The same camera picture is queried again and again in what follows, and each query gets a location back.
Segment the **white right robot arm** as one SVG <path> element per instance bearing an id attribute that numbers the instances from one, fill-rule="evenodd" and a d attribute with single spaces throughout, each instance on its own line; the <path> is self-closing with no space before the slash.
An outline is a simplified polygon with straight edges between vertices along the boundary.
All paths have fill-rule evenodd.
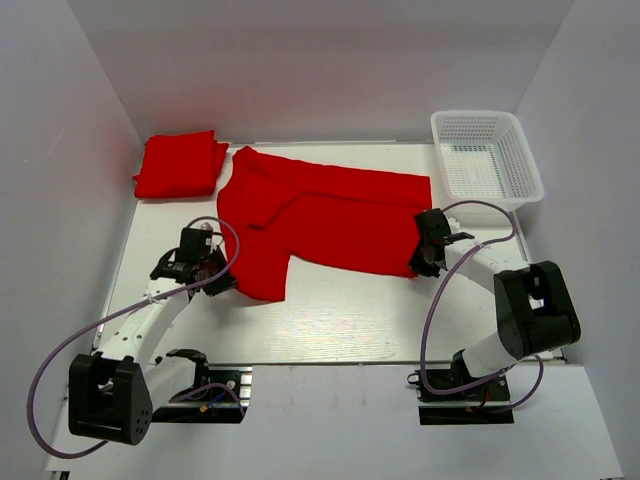
<path id="1" fill-rule="evenodd" d="M 419 376 L 424 388 L 436 396 L 456 395 L 472 399 L 488 382 L 529 357 L 574 344 L 581 326 L 560 267 L 552 261 L 527 263 L 503 256 L 494 247 L 516 236 L 517 226 L 505 209 L 481 201 L 481 206 L 506 217 L 508 235 L 479 241 L 472 234 L 454 230 L 447 213 L 467 202 L 443 209 L 433 208 L 414 216 L 419 240 L 409 261 L 410 269 L 424 277 L 445 274 L 429 307 L 420 341 Z M 426 350 L 431 325 L 441 298 L 454 276 L 491 293 L 496 330 L 479 342 L 457 352 L 450 367 L 448 388 L 428 379 Z"/>

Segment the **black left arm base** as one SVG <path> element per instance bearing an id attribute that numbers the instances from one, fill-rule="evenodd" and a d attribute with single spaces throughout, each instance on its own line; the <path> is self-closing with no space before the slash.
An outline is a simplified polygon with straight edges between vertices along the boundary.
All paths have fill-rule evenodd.
<path id="1" fill-rule="evenodd" d="M 166 403 L 157 409 L 152 422 L 158 424 L 240 424 L 248 412 L 253 368 L 251 366 L 212 366 L 198 387 L 216 383 L 191 393 L 188 398 Z"/>

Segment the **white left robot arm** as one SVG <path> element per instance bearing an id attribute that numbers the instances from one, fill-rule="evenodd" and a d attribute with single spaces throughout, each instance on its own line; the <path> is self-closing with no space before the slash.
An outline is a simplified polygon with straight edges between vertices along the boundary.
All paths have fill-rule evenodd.
<path id="1" fill-rule="evenodd" d="M 156 410 L 181 394 L 199 399 L 211 387 L 204 353 L 156 349 L 198 293 L 216 296 L 236 280 L 209 224 L 182 229 L 179 245 L 151 271 L 141 307 L 92 355 L 69 367 L 68 427 L 71 434 L 137 445 Z"/>

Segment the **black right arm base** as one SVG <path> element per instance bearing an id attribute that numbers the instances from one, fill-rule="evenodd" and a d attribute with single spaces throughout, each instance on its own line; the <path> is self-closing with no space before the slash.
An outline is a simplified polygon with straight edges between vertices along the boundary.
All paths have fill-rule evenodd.
<path id="1" fill-rule="evenodd" d="M 421 426 L 509 425 L 514 423 L 507 381 L 498 377 L 485 385 L 448 396 L 428 391 L 419 371 L 407 376 L 417 393 Z"/>

